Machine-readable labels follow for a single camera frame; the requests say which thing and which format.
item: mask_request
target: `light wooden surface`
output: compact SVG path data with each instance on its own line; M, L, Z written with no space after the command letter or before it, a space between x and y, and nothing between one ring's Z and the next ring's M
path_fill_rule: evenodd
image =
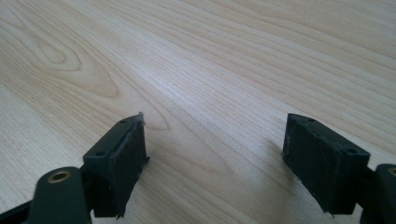
M145 113L125 218L358 223L323 214L281 160L288 113L396 162L396 2L0 2L0 213Z

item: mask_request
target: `wooden table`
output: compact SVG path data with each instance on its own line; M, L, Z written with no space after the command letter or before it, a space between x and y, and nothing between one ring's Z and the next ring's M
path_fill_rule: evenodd
M0 2L0 213L118 120L145 113L125 218L358 223L324 214L281 159L288 113L396 162L396 2Z

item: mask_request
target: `wood grain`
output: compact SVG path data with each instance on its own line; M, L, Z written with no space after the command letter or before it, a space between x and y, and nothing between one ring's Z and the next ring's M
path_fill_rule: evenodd
M94 223L358 223L281 160L288 113L396 162L396 2L0 1L0 213L145 113L126 216Z

